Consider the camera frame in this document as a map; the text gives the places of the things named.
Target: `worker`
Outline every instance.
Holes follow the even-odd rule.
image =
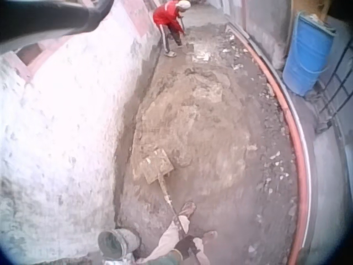
[[[178,218],[183,226],[185,233],[189,231],[190,217],[196,210],[194,203],[185,203],[182,207]],[[147,258],[137,261],[137,264],[144,265],[180,265],[183,260],[189,257],[188,249],[195,247],[198,251],[197,259],[201,265],[210,265],[210,261],[204,253],[204,245],[217,237],[216,231],[205,233],[200,239],[187,235],[184,239],[179,240],[179,230],[177,225],[172,221],[168,229],[159,239],[158,246],[152,251]]]
[[[191,7],[189,1],[170,1],[161,5],[153,12],[153,21],[157,25],[162,35],[163,48],[165,55],[176,57],[176,53],[171,51],[168,43],[168,34],[171,33],[173,39],[179,48],[183,47],[180,39],[180,33],[184,34],[184,29],[180,26],[177,18],[181,18],[179,12],[185,12]]]

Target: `soil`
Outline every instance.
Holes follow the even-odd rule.
[[[191,28],[195,51],[162,56],[136,116],[118,224],[157,246],[172,213],[139,164],[156,148],[177,209],[194,201],[189,233],[217,230],[211,264],[285,264],[296,223],[297,175],[288,128],[267,80],[225,26]]]

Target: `orange pipe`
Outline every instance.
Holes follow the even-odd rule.
[[[295,265],[298,259],[299,251],[302,248],[306,224],[308,219],[308,187],[307,187],[307,173],[306,165],[304,159],[304,150],[302,146],[302,141],[299,135],[299,131],[292,115],[292,112],[287,104],[287,100],[282,93],[280,86],[277,84],[276,79],[273,77],[272,73],[269,71],[267,65],[263,62],[260,56],[255,52],[255,50],[244,41],[243,37],[240,37],[238,33],[235,33],[237,38],[243,43],[243,45],[248,49],[254,60],[257,62],[263,73],[265,74],[267,80],[269,81],[277,100],[283,110],[285,119],[288,124],[291,139],[294,146],[294,151],[296,154],[297,163],[297,174],[298,174],[298,193],[299,193],[299,203],[298,203],[298,218],[297,218],[297,228],[294,235],[294,241],[292,243],[291,253],[288,259],[289,265]]]

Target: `bucket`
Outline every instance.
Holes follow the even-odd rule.
[[[325,71],[335,30],[298,13],[291,48],[283,71],[283,81],[294,93],[304,96]]]
[[[105,259],[119,260],[140,246],[140,238],[128,229],[103,231],[98,236],[98,246]]]

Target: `hand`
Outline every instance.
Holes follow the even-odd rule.
[[[181,255],[183,255],[183,260],[187,259],[189,257],[188,250],[190,248],[196,249],[195,243],[194,243],[194,237],[187,235],[185,238],[180,240],[174,247],[176,250],[178,250]]]

